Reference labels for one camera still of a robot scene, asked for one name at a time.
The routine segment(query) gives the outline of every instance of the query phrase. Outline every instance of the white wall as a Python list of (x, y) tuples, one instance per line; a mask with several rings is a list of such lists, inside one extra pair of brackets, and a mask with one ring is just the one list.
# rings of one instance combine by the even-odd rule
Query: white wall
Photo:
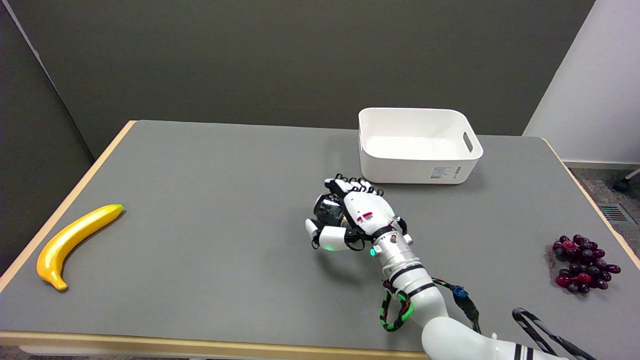
[(640, 1), (597, 0), (524, 136), (564, 161), (640, 164)]

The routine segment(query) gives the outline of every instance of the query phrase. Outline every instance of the banana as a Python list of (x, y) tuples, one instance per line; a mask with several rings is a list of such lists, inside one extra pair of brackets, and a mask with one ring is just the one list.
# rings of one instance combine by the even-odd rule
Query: banana
[(67, 284), (62, 280), (62, 266), (71, 250), (89, 235), (114, 221), (123, 209), (124, 206), (119, 204), (106, 205), (62, 229), (49, 240), (38, 256), (36, 264), (38, 276), (52, 284), (58, 291), (67, 289)]

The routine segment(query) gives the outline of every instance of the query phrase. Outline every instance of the chair wheel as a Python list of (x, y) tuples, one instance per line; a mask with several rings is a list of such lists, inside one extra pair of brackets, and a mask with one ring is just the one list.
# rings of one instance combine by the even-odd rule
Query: chair wheel
[(629, 180), (622, 179), (618, 181), (613, 188), (622, 193), (627, 192), (629, 190)]

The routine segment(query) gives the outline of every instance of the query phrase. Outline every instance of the floor vent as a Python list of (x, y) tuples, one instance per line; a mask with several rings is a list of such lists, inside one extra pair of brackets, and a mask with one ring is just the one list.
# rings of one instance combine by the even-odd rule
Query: floor vent
[(604, 214), (604, 217), (612, 224), (635, 224), (629, 214), (620, 206), (620, 204), (614, 203), (596, 203), (600, 208), (600, 211)]

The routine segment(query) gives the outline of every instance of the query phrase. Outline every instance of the white plastic bin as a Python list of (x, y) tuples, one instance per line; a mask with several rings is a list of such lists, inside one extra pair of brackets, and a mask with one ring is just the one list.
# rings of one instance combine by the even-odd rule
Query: white plastic bin
[(460, 184), (483, 155), (455, 110), (367, 108), (358, 117), (360, 167), (374, 183)]

